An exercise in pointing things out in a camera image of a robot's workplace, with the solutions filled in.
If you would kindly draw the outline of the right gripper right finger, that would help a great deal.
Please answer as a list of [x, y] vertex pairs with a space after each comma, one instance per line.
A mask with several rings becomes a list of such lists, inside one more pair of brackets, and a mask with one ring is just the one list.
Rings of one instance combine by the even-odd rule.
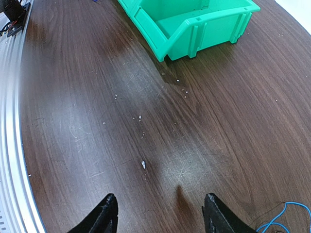
[[206, 194], [202, 212], [206, 233], [256, 233], [214, 193]]

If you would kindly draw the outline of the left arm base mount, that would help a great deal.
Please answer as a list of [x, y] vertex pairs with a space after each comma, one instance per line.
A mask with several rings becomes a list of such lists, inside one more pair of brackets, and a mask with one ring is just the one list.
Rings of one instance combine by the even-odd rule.
[[29, 0], [1, 0], [0, 13], [4, 13], [9, 22], [0, 30], [0, 36], [11, 37], [23, 31], [31, 6]]

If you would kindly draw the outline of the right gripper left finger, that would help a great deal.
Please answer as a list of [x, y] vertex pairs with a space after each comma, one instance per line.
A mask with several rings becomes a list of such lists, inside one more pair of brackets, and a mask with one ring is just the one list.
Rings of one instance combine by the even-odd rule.
[[69, 233], [116, 233], [118, 202], [114, 194], [107, 194], [100, 203]]

